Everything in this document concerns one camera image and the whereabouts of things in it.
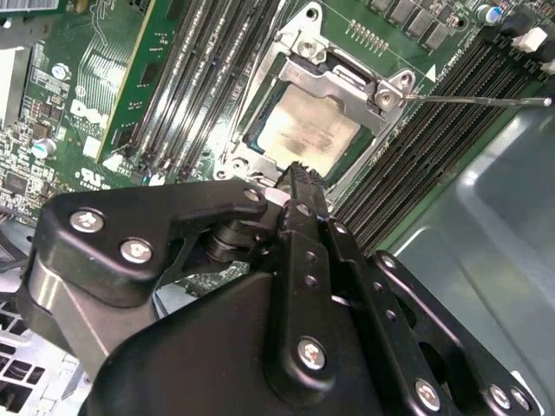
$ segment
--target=black metal bracket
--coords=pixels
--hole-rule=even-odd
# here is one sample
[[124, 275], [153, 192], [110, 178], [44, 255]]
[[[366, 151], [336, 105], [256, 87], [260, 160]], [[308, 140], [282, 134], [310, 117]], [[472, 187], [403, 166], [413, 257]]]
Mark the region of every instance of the black metal bracket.
[[531, 395], [396, 258], [377, 251], [366, 259], [344, 225], [326, 224], [332, 273], [343, 277], [333, 291], [349, 299], [386, 414], [538, 413]]
[[[350, 231], [328, 218], [317, 174], [293, 165], [274, 191], [280, 202], [220, 181], [68, 194], [45, 205], [20, 296], [32, 308], [22, 310], [32, 329], [62, 337], [78, 358], [90, 340], [99, 343], [95, 357], [110, 353], [84, 407], [91, 414], [137, 414], [154, 402], [166, 409], [155, 414], [180, 414], [189, 400], [197, 414], [245, 414], [237, 406], [245, 397], [248, 412], [264, 415], [539, 414], [402, 264], [382, 251], [362, 256]], [[101, 227], [75, 228], [76, 212], [94, 213]], [[151, 256], [126, 259], [130, 239]], [[250, 263], [251, 274], [151, 324], [160, 284], [233, 260]], [[94, 333], [75, 334], [64, 315], [73, 310]], [[50, 318], [64, 328], [44, 325]], [[94, 371], [95, 359], [87, 361]], [[217, 389], [199, 384], [206, 372]], [[112, 385], [125, 386], [125, 398]]]
[[327, 208], [323, 198], [314, 198], [323, 196], [319, 184], [299, 166], [290, 167], [277, 188], [290, 184], [272, 252], [277, 261], [266, 266], [276, 278], [264, 369], [276, 394], [293, 406], [308, 406], [320, 402], [336, 379], [336, 337], [327, 326], [328, 252], [318, 230], [318, 213], [327, 216]]
[[[41, 211], [35, 250], [43, 264], [103, 302], [120, 308], [139, 306], [172, 263], [168, 246], [182, 241], [189, 258], [205, 230], [227, 219], [257, 219], [265, 213], [264, 196], [243, 181], [123, 188], [82, 192], [51, 199]], [[101, 218], [97, 232], [70, 223], [76, 212]], [[126, 261], [121, 245], [139, 240], [149, 247], [145, 263]]]

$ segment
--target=silver screw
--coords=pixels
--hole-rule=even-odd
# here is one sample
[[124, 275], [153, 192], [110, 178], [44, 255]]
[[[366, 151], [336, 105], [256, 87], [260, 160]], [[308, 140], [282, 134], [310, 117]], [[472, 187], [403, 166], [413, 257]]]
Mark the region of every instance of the silver screw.
[[347, 230], [347, 228], [341, 223], [335, 223], [334, 226], [336, 227], [336, 230], [338, 230], [342, 234], [348, 234], [349, 233], [349, 230]]
[[127, 240], [121, 245], [120, 253], [128, 262], [135, 264], [146, 263], [153, 256], [150, 247], [140, 240]]
[[514, 399], [517, 400], [517, 402], [524, 407], [524, 409], [529, 412], [530, 411], [530, 403], [528, 403], [528, 400], [526, 399], [525, 395], [522, 394], [519, 390], [517, 390], [516, 388], [512, 388], [511, 389], [511, 394], [513, 395]]
[[492, 395], [495, 403], [503, 407], [505, 410], [509, 410], [511, 408], [511, 402], [509, 401], [509, 398], [506, 397], [505, 392], [499, 387], [492, 384], [489, 387], [489, 393]]
[[254, 189], [247, 188], [245, 189], [245, 196], [250, 199], [252, 202], [258, 202], [260, 200], [260, 196]]
[[390, 269], [394, 269], [395, 268], [395, 262], [393, 261], [393, 258], [391, 258], [390, 256], [382, 256], [382, 260], [383, 263], [388, 266]]
[[438, 412], [440, 410], [440, 396], [438, 396], [437, 392], [430, 383], [423, 379], [418, 379], [415, 383], [415, 390], [416, 394], [418, 394], [418, 398], [425, 407], [430, 409], [432, 412]]
[[298, 343], [297, 352], [304, 365], [311, 370], [321, 370], [326, 363], [322, 347], [308, 338], [303, 338]]
[[316, 44], [314, 42], [301, 41], [297, 46], [298, 54], [303, 58], [310, 58], [316, 52]]
[[88, 233], [100, 231], [104, 226], [102, 217], [92, 211], [75, 212], [69, 217], [69, 223], [76, 230]]
[[389, 94], [380, 95], [380, 102], [383, 106], [389, 105], [390, 101], [391, 101], [391, 95]]

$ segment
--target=electrolytic capacitor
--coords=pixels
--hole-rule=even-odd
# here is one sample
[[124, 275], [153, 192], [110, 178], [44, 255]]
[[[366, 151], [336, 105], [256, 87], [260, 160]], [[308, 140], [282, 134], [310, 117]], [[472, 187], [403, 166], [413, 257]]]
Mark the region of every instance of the electrolytic capacitor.
[[494, 26], [501, 21], [502, 16], [501, 8], [497, 6], [490, 6], [489, 4], [481, 5], [476, 10], [476, 18], [488, 26]]
[[52, 139], [39, 139], [31, 147], [31, 153], [37, 159], [46, 159], [56, 152], [56, 143]]

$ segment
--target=motherboard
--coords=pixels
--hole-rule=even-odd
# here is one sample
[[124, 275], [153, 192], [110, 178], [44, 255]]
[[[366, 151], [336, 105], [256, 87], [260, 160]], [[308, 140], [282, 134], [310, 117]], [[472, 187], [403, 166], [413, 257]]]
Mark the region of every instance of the motherboard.
[[300, 161], [369, 252], [514, 114], [406, 95], [534, 96], [555, 72], [547, 0], [65, 7], [45, 39], [0, 50], [0, 206], [31, 225], [61, 192], [273, 186]]

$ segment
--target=white connector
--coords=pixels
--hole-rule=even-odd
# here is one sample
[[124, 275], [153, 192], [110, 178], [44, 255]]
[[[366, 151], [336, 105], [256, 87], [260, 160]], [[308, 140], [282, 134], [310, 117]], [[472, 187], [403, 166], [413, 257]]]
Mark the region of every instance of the white connector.
[[533, 28], [523, 36], [513, 39], [513, 47], [527, 54], [538, 50], [539, 46], [547, 38], [547, 34], [541, 28]]
[[555, 59], [551, 62], [546, 62], [541, 66], [541, 70], [548, 75], [555, 75]]

